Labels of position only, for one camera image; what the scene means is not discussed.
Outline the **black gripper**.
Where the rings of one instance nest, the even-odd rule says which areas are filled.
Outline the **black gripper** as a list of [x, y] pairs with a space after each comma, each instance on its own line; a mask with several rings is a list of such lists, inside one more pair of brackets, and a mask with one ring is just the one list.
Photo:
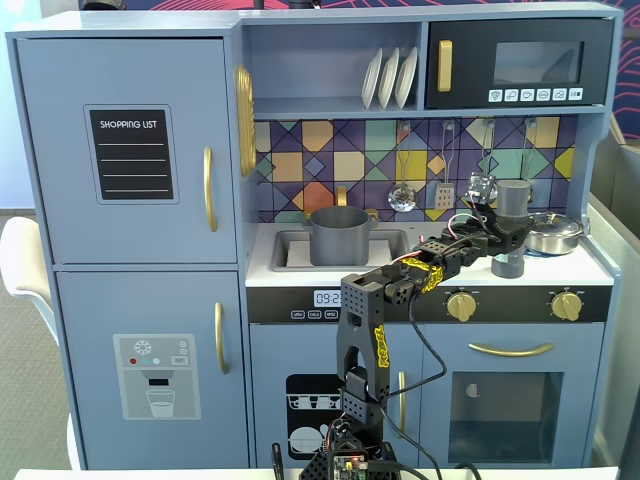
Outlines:
[[476, 257], [509, 254], [521, 248], [534, 225], [532, 218], [499, 218], [496, 211], [483, 212], [484, 223], [468, 219], [464, 223], [464, 253]]

